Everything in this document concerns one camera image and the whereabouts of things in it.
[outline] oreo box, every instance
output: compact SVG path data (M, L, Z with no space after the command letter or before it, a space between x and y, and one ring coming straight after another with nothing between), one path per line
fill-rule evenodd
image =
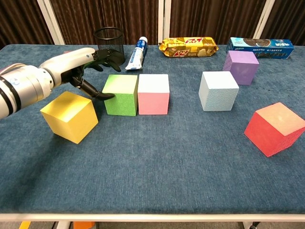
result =
M290 40L231 37L227 52L229 50L250 51L257 58L287 59L294 50L294 46Z

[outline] toothpaste tube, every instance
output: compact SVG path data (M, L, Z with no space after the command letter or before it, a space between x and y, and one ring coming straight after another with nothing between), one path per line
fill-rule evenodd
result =
M146 37L140 37L138 40L132 56L128 62L126 70L137 70L142 68L142 62L143 58L147 51L147 38Z

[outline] toothpaste cap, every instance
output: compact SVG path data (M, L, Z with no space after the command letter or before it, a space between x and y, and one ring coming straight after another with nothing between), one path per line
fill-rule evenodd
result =
M140 37L139 40L144 40L144 41L146 41L146 43L147 43L147 38L146 38L146 37Z

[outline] green cube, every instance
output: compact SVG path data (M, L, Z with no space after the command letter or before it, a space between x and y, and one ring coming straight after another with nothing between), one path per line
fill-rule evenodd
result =
M136 116L138 109L138 76L109 75L103 93L113 93L115 97L105 102L107 114Z

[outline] black wire mesh cup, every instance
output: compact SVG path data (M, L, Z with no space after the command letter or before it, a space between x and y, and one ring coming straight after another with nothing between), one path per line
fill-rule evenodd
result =
M94 32L94 37L96 38L99 50L108 50L112 53L119 52L124 57L124 47L123 47L123 32L115 27L104 27L100 30ZM125 62L125 57L123 61L117 63L121 65Z

